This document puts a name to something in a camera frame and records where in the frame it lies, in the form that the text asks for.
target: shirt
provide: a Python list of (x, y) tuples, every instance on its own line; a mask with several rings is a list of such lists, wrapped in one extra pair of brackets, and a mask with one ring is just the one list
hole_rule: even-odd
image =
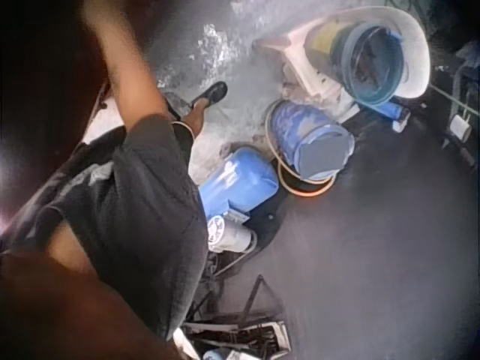
[(148, 116), (80, 147), (0, 236), (0, 250), (44, 250), (67, 221), (98, 277), (163, 338), (200, 281), (207, 227), (169, 122)]

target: gray floor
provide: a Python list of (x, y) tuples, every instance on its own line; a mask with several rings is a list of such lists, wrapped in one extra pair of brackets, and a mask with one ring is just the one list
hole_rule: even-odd
[[(191, 99), (216, 80), (190, 173), (201, 182), (231, 142), (263, 147), (261, 115), (279, 97), (278, 69), (251, 42), (330, 11), (383, 1), (178, 1), (161, 14), (147, 58), (158, 86)], [(283, 299), (292, 359), (458, 359), (479, 324), (478, 189), (418, 123), (349, 124), (357, 149), (325, 196), (288, 199), (268, 248), (229, 280), (239, 311), (263, 274)]]
[[(178, 1), (162, 14), (147, 46), (158, 87), (195, 98), (217, 80), (229, 94), (207, 112), (193, 149), (190, 174), (203, 182), (232, 142), (266, 150), (261, 115), (279, 98), (279, 68), (251, 50), (252, 42), (280, 35), (308, 20), (342, 8), (378, 5), (383, 0), (202, 0)], [(154, 9), (161, 14), (161, 9)]]
[(465, 359), (480, 324), (478, 178), (417, 121), (401, 135), (377, 116), (347, 127), (357, 149), (336, 185), (283, 204), (220, 310), (241, 311), (262, 274), (292, 359)]

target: hand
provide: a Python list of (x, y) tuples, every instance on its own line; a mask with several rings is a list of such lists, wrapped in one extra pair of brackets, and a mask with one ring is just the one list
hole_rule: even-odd
[(94, 32), (108, 23), (117, 23), (123, 18), (125, 0), (84, 0), (83, 22)]

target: sandal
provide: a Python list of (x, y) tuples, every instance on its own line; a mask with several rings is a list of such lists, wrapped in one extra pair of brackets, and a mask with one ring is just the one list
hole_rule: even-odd
[(200, 99), (207, 99), (208, 105), (205, 107), (210, 107), (211, 105), (216, 104), (218, 101), (225, 98), (228, 92), (228, 86), (224, 81), (218, 81), (209, 88), (207, 88), (202, 94), (195, 97), (194, 100), (190, 103), (190, 107), (193, 109), (195, 103)]

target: orange hose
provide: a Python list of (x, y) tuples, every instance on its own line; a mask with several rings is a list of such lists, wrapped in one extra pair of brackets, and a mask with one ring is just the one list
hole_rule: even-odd
[(284, 175), (282, 174), (282, 166), (281, 166), (280, 162), (277, 165), (277, 174), (278, 174), (278, 179), (280, 180), (280, 183), (282, 184), (282, 186), (287, 191), (289, 191), (290, 193), (292, 193), (293, 195), (296, 195), (298, 197), (318, 197), (319, 195), (321, 195), (321, 194), (325, 193), (326, 191), (330, 190), (330, 188), (335, 183), (335, 179), (337, 178), (336, 175), (333, 175), (331, 178), (327, 178), (327, 184), (325, 186), (323, 186), (322, 188), (320, 188), (317, 191), (309, 192), (309, 191), (296, 190), (296, 189), (294, 189), (293, 187), (290, 187), (287, 184), (287, 182), (284, 179)]
[[(270, 130), (269, 130), (269, 123), (270, 119), (272, 118), (272, 113), (273, 110), (277, 107), (278, 104), (280, 104), (282, 100), (277, 100), (273, 104), (270, 105), (269, 109), (267, 110), (266, 116), (265, 116), (265, 138), (267, 140), (267, 144), (270, 147), (271, 152), (273, 152), (273, 155), (277, 158), (278, 165), (277, 165), (277, 174), (278, 174), (278, 179), (280, 180), (280, 183), (284, 188), (286, 188), (290, 193), (297, 195), (299, 197), (317, 197), (326, 191), (328, 191), (332, 185), (335, 183), (335, 179), (337, 178), (337, 175), (333, 175), (330, 178), (326, 178), (323, 180), (310, 180), (308, 178), (302, 178), (299, 174), (297, 174), (295, 171), (290, 169), (288, 165), (285, 164), (284, 159), (281, 158), (281, 156), (277, 153), (275, 147), (273, 146), (272, 140), (270, 139)], [(298, 180), (302, 182), (306, 182), (311, 185), (323, 185), (325, 184), (324, 187), (321, 189), (314, 191), (314, 192), (307, 192), (307, 191), (299, 191), (296, 190), (292, 187), (290, 187), (284, 179), (284, 176), (282, 175), (282, 167), (293, 177), (297, 178)]]

